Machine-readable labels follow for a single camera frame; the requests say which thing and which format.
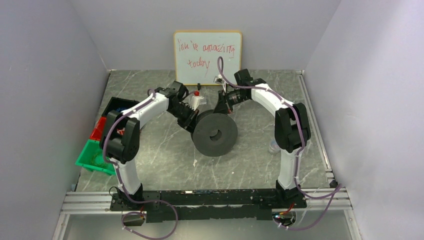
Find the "white robotic arm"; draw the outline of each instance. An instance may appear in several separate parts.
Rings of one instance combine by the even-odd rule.
[[[261,83],[256,86],[265,89],[270,88],[270,86],[268,86],[266,83]],[[274,94],[262,89],[252,89],[251,99],[262,105],[266,110],[268,110],[269,113],[272,114],[272,116],[274,116],[274,118],[276,116],[277,110],[288,108]],[[293,105],[293,102],[291,101],[285,99],[284,101],[290,105]],[[295,155],[295,151],[291,153],[287,152],[286,150],[281,151],[281,166],[278,176],[278,183],[283,189],[293,189],[296,187],[294,180],[296,164]]]
[[[136,119],[140,122],[140,130],[148,121],[168,109],[168,98],[161,93],[156,93],[154,100],[150,104],[139,110],[135,110],[138,109],[140,106],[144,105],[148,100],[149,99],[147,98],[139,104],[135,105],[134,107],[122,111],[122,114],[133,112],[128,117],[130,119]],[[130,195],[134,195],[142,185],[139,180],[139,177],[137,176],[136,161],[130,160],[122,164],[114,157],[110,158],[110,161],[117,163],[117,167],[119,168],[119,172],[122,179],[122,184],[125,185],[125,188]],[[119,190],[124,191],[121,184],[118,185],[118,188]]]

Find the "green bin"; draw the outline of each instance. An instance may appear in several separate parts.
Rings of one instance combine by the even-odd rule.
[[[107,175],[116,175],[114,166],[103,161],[102,149],[99,144],[99,141],[89,139],[75,164],[90,172],[99,171]]]

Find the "white wall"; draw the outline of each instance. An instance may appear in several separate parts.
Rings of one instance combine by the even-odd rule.
[[[70,1],[2,1],[0,33],[0,239],[52,239],[108,72]]]
[[[424,1],[341,1],[306,68],[366,240],[424,239]]]
[[[305,69],[340,0],[71,0],[109,69],[174,69],[173,33],[243,33],[243,68]]]

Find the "gray marble surface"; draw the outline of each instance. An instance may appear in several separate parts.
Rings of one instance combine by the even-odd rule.
[[[284,98],[307,104],[295,71],[253,70],[251,75],[264,79]],[[174,80],[175,71],[169,70],[112,71],[97,119],[111,97],[142,101],[147,97],[147,89],[166,87]],[[201,88],[201,96],[207,98],[207,104],[199,107],[201,112],[215,106],[219,90],[218,86]],[[281,155],[268,153],[274,135],[273,116],[250,100],[237,105],[230,117],[237,124],[238,138],[233,149],[220,157],[198,152],[190,134],[177,125],[177,119],[170,113],[164,112],[150,120],[141,132],[140,149],[135,158],[143,189],[274,188],[280,172]],[[325,188],[329,185],[316,131],[313,124],[311,126],[312,137],[302,154],[299,178],[303,188]],[[82,169],[77,191],[107,191],[116,185],[114,175]]]

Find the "clear bottle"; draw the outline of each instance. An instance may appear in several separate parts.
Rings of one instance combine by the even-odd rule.
[[[273,138],[270,142],[269,142],[269,146],[268,146],[268,152],[272,155],[278,154],[281,151],[281,148],[278,146],[275,138]]]

